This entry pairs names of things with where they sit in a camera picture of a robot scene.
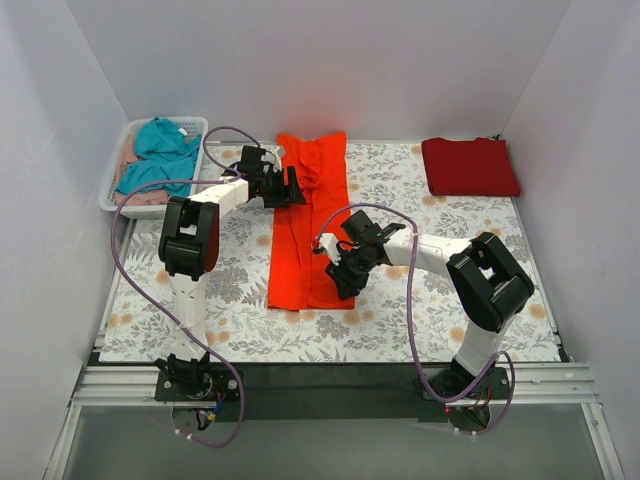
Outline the orange t-shirt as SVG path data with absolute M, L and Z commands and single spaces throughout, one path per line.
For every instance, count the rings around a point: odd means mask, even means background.
M 284 149 L 282 165 L 296 170 L 306 203 L 274 211 L 267 305 L 289 311 L 352 310 L 355 300 L 341 300 L 326 273 L 329 259 L 312 252 L 326 220 L 349 204 L 347 135 L 305 141 L 280 134 L 277 143 Z

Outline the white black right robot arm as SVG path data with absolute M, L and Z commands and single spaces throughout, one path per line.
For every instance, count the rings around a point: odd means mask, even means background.
M 326 273 L 340 299 L 352 299 L 365 288 L 377 266 L 406 266 L 451 281 L 470 324 L 447 370 L 427 377 L 416 368 L 426 393 L 441 403 L 475 397 L 489 384 L 489 373 L 515 315 L 534 293 L 530 277 L 493 233 L 471 239 L 421 234 L 407 216 L 381 227 L 360 203 L 340 225 L 345 239 L 321 230 L 314 238 L 316 254 L 329 259 Z

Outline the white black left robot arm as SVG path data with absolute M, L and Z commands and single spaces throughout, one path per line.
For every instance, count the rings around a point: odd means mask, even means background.
M 179 333 L 170 354 L 156 362 L 171 385 L 193 400 L 213 390 L 206 343 L 206 288 L 219 256 L 223 217 L 254 198 L 266 208 L 304 205 L 294 166 L 285 166 L 264 148 L 246 145 L 241 158 L 219 180 L 188 197 L 172 197 L 166 207 L 159 259 L 169 275 L 173 315 Z

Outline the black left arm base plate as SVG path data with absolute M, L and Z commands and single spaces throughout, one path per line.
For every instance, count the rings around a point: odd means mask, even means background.
M 213 369 L 201 373 L 196 380 L 179 378 L 160 372 L 153 398 L 161 402 L 239 400 L 239 382 L 228 371 Z

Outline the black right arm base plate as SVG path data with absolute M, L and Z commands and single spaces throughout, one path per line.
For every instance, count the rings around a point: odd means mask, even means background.
M 428 369 L 427 380 L 432 390 L 440 397 L 454 398 L 465 390 L 475 379 L 455 360 L 439 370 Z M 510 382 L 504 368 L 492 365 L 482 380 L 468 392 L 464 400 L 506 399 L 510 392 Z

